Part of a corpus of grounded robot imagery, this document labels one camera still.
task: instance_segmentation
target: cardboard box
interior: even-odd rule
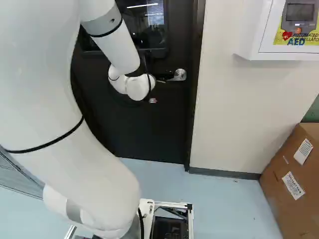
[[[284,239],[319,239],[319,123],[300,123],[260,178]]]

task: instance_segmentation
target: door frame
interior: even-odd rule
[[[186,124],[186,160],[184,162],[185,171],[189,171],[191,145],[194,129],[194,117],[196,108],[197,85],[199,64],[201,55],[201,45],[204,28],[206,0],[194,0],[193,2],[193,21],[192,21],[192,52],[190,64],[190,78],[189,81],[189,106],[187,110],[187,124]]]

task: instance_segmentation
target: white wall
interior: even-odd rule
[[[319,62],[232,54],[243,0],[207,0],[191,167],[261,173],[319,92]]]

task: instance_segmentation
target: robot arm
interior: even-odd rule
[[[114,0],[79,0],[81,25],[111,62],[109,81],[121,94],[140,101],[155,86],[153,76],[126,77],[140,58]]]
[[[139,184],[91,133],[70,86],[81,22],[111,61],[110,77],[130,88],[123,75],[140,60],[114,0],[4,0],[0,22],[0,144],[46,183],[49,208],[100,237],[122,237]]]

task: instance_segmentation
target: white sticker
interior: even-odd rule
[[[297,200],[303,194],[305,194],[304,190],[297,183],[297,181],[295,180],[295,178],[291,172],[288,172],[283,177],[283,182],[285,183],[288,191],[291,193],[291,195],[294,197],[295,200]]]
[[[300,145],[299,149],[295,152],[295,160],[297,160],[299,164],[303,165],[313,148],[314,147],[310,143],[310,141],[308,139],[305,139],[303,143]]]

